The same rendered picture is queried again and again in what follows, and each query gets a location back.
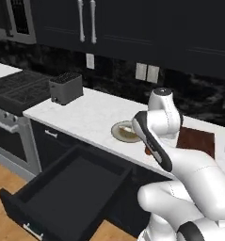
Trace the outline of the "beige round plate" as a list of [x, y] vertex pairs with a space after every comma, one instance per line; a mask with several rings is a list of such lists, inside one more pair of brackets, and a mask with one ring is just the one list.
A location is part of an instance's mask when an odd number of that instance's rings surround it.
[[124, 121], [120, 121], [115, 123], [112, 127], [111, 127], [111, 135], [121, 141], [121, 142], [126, 142], [126, 143], [136, 143], [140, 141], [140, 138], [133, 133], [128, 133], [124, 130], [121, 130], [119, 128], [119, 125], [126, 125], [126, 126], [131, 126], [132, 127], [132, 122], [129, 120], [124, 120]]

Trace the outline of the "pale meat piece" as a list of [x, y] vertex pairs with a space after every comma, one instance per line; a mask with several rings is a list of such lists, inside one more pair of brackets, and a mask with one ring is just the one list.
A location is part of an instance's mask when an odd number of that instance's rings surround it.
[[133, 134], [136, 133], [131, 126], [119, 125], [119, 128], [121, 130], [124, 130], [124, 131], [128, 132], [128, 133], [133, 133]]

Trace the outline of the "dark closed drawer front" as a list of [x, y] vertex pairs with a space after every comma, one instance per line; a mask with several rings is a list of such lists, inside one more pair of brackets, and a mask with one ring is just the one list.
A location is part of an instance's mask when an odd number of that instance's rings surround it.
[[[54, 163], [61, 155], [63, 155], [74, 145], [79, 144], [86, 146], [85, 142], [75, 137], [68, 136], [35, 120], [31, 120], [30, 122], [42, 170], [47, 169], [52, 163]], [[45, 129], [52, 133], [56, 133], [57, 138], [46, 135], [44, 133]]]

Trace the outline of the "open dark drawer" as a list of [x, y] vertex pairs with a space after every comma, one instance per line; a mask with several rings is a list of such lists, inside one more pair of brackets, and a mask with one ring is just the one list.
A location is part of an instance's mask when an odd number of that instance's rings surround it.
[[77, 145], [16, 193], [0, 189], [0, 200], [42, 241], [89, 241], [131, 172], [121, 158]]

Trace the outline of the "brown cutting board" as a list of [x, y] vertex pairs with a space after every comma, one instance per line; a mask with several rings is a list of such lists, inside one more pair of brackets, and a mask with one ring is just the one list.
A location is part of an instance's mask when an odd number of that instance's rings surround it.
[[215, 134], [182, 127], [177, 140], [177, 148], [199, 150], [215, 157]]

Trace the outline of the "grey toaster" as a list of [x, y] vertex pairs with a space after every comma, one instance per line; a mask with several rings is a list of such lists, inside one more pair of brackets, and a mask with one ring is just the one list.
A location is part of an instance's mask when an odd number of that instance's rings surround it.
[[83, 95], [83, 78], [77, 72], [65, 72], [49, 81], [51, 101], [66, 105]]

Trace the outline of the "black and silver range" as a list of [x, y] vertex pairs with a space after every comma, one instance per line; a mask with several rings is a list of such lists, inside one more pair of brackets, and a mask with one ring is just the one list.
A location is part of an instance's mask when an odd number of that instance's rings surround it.
[[28, 70], [0, 77], [0, 164], [27, 181], [41, 167], [30, 120], [23, 112], [50, 97], [50, 79]]

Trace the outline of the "wide dark cupboard door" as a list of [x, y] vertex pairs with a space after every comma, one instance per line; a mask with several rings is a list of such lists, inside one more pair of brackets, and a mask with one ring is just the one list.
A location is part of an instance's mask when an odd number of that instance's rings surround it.
[[165, 68], [225, 79], [225, 0], [157, 0]]

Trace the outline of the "silver microwave oven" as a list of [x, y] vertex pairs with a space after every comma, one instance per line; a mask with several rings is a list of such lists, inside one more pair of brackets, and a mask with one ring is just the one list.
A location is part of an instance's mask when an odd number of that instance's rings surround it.
[[0, 0], [0, 39], [36, 43], [30, 0]]

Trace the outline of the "white wall outlet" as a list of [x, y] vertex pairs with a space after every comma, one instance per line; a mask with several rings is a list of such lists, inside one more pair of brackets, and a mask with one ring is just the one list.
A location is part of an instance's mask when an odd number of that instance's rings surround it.
[[136, 65], [136, 79], [137, 80], [146, 80], [147, 65], [143, 63], [137, 63]]
[[94, 54], [86, 54], [87, 68], [93, 70], [95, 68]]
[[147, 71], [147, 81], [156, 84], [158, 82], [159, 70], [159, 67], [149, 65]]

